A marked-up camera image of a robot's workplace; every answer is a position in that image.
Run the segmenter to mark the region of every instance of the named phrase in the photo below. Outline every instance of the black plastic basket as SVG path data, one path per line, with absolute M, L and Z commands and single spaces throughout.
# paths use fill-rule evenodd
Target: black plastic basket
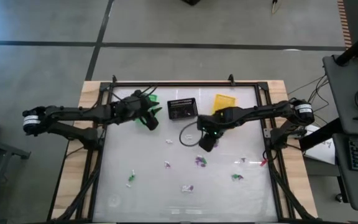
M 185 3 L 188 3 L 191 6 L 194 6 L 195 4 L 197 4 L 200 0 L 182 0 Z
M 198 115 L 195 98 L 168 101 L 169 119 L 194 118 Z

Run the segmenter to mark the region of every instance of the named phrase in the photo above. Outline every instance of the concrete floor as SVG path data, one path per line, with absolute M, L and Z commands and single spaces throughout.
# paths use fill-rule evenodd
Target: concrete floor
M 108 0 L 0 0 L 0 40 L 94 42 Z M 105 42 L 343 46 L 336 0 L 287 0 L 275 15 L 269 0 L 115 0 Z M 11 223 L 46 219 L 67 141 L 21 131 L 21 112 L 40 105 L 76 106 L 92 47 L 0 46 L 0 140 L 31 151 L 13 159 L 0 189 L 0 218 Z M 102 48 L 93 80 L 284 80 L 288 92 L 322 75 L 322 57 L 334 51 Z M 314 86 L 291 96 L 307 98 Z M 317 114 L 337 117 L 330 106 Z M 317 99 L 314 108 L 323 106 Z M 311 177 L 320 218 L 358 220 L 332 200 L 333 177 Z

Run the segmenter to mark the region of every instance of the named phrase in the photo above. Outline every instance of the yellow tray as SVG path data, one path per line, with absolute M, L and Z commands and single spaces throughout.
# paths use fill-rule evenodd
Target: yellow tray
M 217 110 L 227 108 L 230 106 L 236 106 L 236 98 L 235 97 L 226 96 L 226 95 L 222 95 L 222 94 L 216 94 L 212 114 L 214 114 L 215 111 L 217 111 Z

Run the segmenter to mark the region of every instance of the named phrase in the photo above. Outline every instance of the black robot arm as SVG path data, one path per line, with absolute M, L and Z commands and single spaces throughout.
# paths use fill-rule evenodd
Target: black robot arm
M 91 108 L 66 108 L 63 106 L 39 106 L 23 112 L 23 130 L 26 135 L 42 133 L 54 133 L 69 140 L 80 140 L 85 149 L 97 149 L 99 137 L 96 128 L 80 129 L 74 126 L 60 123 L 59 121 L 93 121 L 96 124 L 121 124 L 137 118 L 151 131 L 158 121 L 155 114 L 161 108 L 151 107 L 159 103 L 150 101 L 140 90 L 136 90 L 131 96 L 107 105 L 94 105 Z
M 216 111 L 213 115 L 199 115 L 197 129 L 205 132 L 199 141 L 199 146 L 210 152 L 226 130 L 243 125 L 247 121 L 255 121 L 266 118 L 283 117 L 287 121 L 281 128 L 273 129 L 269 145 L 270 147 L 284 148 L 290 135 L 299 126 L 307 126 L 314 122 L 311 105 L 305 100 L 290 99 L 272 105 L 255 106 L 242 109 L 240 107 L 228 107 Z

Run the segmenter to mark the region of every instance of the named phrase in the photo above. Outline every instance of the wooden board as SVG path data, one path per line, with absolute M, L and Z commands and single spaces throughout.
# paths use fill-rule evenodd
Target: wooden board
M 182 81 L 182 82 L 206 82 L 206 81 Z M 208 82 L 228 82 L 228 81 L 208 81 Z M 285 89 L 284 81 L 282 80 L 244 80 L 236 82 L 267 82 L 270 90 L 270 97 L 272 103 L 278 103 L 282 100 L 287 100 L 287 91 Z M 84 108 L 90 107 L 94 104 L 99 94 L 99 81 L 84 82 L 81 92 L 79 106 Z M 281 126 L 284 118 L 276 119 L 277 126 Z M 79 128 L 91 127 L 91 122 L 77 121 L 74 126 Z M 289 144 L 299 147 L 299 142 L 296 140 L 289 140 Z M 72 141 L 68 145 L 67 153 L 70 153 L 81 147 L 78 141 Z M 94 152 L 93 159 L 96 158 L 97 152 Z M 306 173 L 305 163 L 301 151 L 294 148 L 287 148 L 283 150 L 283 158 L 285 168 L 287 171 L 288 181 L 291 191 L 295 194 L 299 202 L 306 208 L 306 210 L 314 217 L 317 217 L 316 207 L 314 205 L 313 195 L 310 189 L 309 178 Z M 80 190 L 81 181 L 84 171 L 86 159 L 86 150 L 80 150 L 70 155 L 63 165 L 62 176 L 60 178 L 58 192 L 53 206 L 52 218 L 59 217 L 65 209 L 71 204 L 75 196 Z M 83 216 L 88 214 L 90 190 L 86 197 Z M 283 207 L 284 217 L 288 217 L 286 210 L 285 196 L 280 192 L 280 200 Z

